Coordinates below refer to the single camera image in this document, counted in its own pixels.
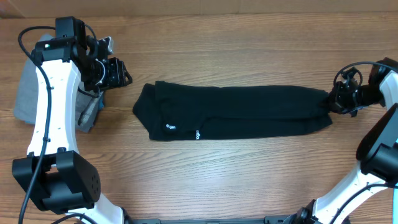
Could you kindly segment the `folded grey shorts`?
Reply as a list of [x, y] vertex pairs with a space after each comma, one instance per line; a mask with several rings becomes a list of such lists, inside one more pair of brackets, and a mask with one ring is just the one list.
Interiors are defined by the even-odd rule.
[[[14, 117], [27, 124], [35, 124], [38, 100], [36, 66], [27, 59], [17, 89]], [[92, 98], [80, 92], [76, 94], [75, 127], [87, 133], [93, 126], [98, 112], [99, 98]]]

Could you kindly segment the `light blue item right edge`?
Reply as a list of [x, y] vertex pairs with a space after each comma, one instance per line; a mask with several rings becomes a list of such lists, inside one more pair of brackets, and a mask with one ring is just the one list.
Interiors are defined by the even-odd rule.
[[398, 189], [394, 189], [394, 193], [393, 193], [392, 224], [398, 224]]

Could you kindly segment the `blue garment under shorts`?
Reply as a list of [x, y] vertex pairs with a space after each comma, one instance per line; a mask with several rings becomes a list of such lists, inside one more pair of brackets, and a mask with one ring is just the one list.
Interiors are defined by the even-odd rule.
[[104, 96], [100, 97], [98, 100], [98, 109], [102, 110], [104, 108]]

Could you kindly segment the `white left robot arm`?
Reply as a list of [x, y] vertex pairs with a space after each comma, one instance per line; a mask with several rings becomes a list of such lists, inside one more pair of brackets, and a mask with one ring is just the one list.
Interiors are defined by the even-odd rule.
[[38, 89], [34, 133], [27, 155], [12, 163], [12, 174], [26, 202], [61, 221], [131, 223], [125, 209], [101, 191], [97, 169], [80, 156], [75, 137], [75, 106], [80, 91], [97, 95], [132, 83], [113, 57], [113, 40], [87, 35], [89, 26], [75, 17], [59, 17], [55, 37], [36, 43], [27, 54], [36, 68]]

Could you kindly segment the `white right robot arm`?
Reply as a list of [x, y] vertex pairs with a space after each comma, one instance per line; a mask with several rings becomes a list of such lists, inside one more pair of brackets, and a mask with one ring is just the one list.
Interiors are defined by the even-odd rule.
[[356, 116], [374, 104], [386, 113], [365, 135], [356, 151], [357, 163], [326, 195], [312, 200], [283, 223], [348, 223], [351, 212], [374, 194], [397, 188], [397, 61], [370, 62], [368, 84], [356, 81], [358, 63], [343, 67], [326, 99], [330, 111]]

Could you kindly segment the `black t-shirt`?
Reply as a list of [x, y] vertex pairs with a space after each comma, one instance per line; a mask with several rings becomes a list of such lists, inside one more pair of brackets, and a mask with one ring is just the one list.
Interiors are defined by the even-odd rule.
[[302, 86], [144, 85], [132, 111], [155, 141], [305, 135], [332, 124], [327, 92]]

